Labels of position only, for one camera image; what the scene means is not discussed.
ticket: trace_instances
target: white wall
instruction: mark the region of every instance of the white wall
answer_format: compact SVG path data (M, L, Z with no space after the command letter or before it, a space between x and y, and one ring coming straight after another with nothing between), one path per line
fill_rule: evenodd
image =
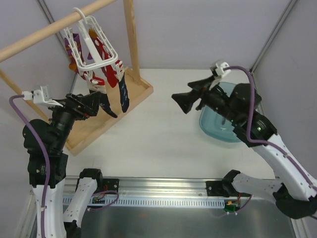
M55 19L91 0L46 1ZM135 0L141 68L251 67L289 0ZM130 64L122 1L94 14Z
M266 115L317 178L316 24L317 1L299 1L255 74ZM316 221L306 220L312 237L317 237Z
M35 1L4 0L0 7L0 48L46 26ZM49 84L55 98L69 91L73 73L68 59L54 37L0 63L22 90ZM28 154L23 147L23 123L10 107L14 92L0 80L0 236L12 238L31 190L28 180ZM29 119L36 114L19 100L17 103Z

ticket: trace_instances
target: wooden drying rack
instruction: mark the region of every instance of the wooden drying rack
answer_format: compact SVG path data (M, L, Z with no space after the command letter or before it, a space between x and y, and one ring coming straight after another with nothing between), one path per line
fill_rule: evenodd
M109 5L115 0L97 0L92 4L82 8L82 12L85 16L91 15L92 13L100 10L101 8ZM136 37L136 28L134 22L134 4L133 0L123 0L124 14L126 27L128 32L130 56L132 62L132 68L125 71L125 81L129 92L130 107L129 111L134 109L138 104L145 100L150 94L153 93L153 87L143 80L140 76L139 56L138 56L138 45ZM20 53L21 51L35 45L36 43L46 39L47 37L61 31L62 29L70 26L81 19L81 16L74 12L33 34L9 45L0 50L0 62ZM22 90L11 80L1 69L0 77L4 82L17 94L21 94ZM120 98L118 93L118 86L111 89L109 86L106 87L107 95L111 104L111 109L118 115L118 118L112 118L106 114L103 110L99 110L96 117L91 117L85 121L76 121L74 127L67 139L66 147L73 154L77 155L100 135L105 133L114 124L116 124L124 114L121 111ZM26 103L45 121L48 121L47 116L43 111L37 107L33 102L26 101Z

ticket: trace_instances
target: wooden dowel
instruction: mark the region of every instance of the wooden dowel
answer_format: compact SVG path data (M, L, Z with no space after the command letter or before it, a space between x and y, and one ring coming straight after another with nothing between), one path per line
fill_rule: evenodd
M109 5L110 3L114 2L115 0L97 0L93 2L92 4L89 4L88 6L82 8L82 12L85 14L85 16L88 16L95 11L98 11L99 9ZM17 53L20 53L21 51L31 47L32 45L46 39L47 37L61 31L62 29L66 28L67 26L70 26L71 24L74 24L75 22L79 21L81 19L81 16L79 13L74 12L44 28L41 30L38 30L34 32L33 34L24 37L23 39L13 43L12 45L9 45L5 48L3 48L0 51L0 62L16 55Z
M6 75L5 72L3 72L0 69L0 78L3 79L3 81L17 94L17 95L21 95L22 94L22 90L18 87L18 85L16 85L12 79L9 78L9 76ZM32 101L25 101L43 120L45 120L46 122L49 122L48 117L43 113L43 111L36 106Z
M133 0L123 0L124 5L124 15L125 22L127 25L128 39L129 39L129 48L130 48L130 57L133 69L133 80L140 84L140 64L139 64L139 55L138 55L138 42L137 42L137 32L135 28L134 20L134 4Z

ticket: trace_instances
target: teal plastic bowl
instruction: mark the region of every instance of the teal plastic bowl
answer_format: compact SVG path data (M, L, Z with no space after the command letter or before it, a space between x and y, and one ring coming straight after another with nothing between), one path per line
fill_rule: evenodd
M220 87L228 94L232 93L235 84L221 82ZM203 132L215 139L222 140L225 142L240 142L236 134L233 133L234 127L231 122L217 114L215 111L205 106L199 118L199 125Z

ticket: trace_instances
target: wooden base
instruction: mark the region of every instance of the wooden base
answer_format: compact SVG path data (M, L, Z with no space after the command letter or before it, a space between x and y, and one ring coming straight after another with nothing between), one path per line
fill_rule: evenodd
M126 113L123 113L121 110L118 85L114 88L110 88L108 85L106 90L111 104L111 109L118 115L118 118L113 118L102 109L99 109L96 117L75 122L66 143L66 148L73 155L79 154L83 149L123 118L129 111L134 109L138 104L153 93L153 87L147 81L141 78L140 84L137 84L133 78L133 71L129 68L126 69L125 82L130 98L130 107Z

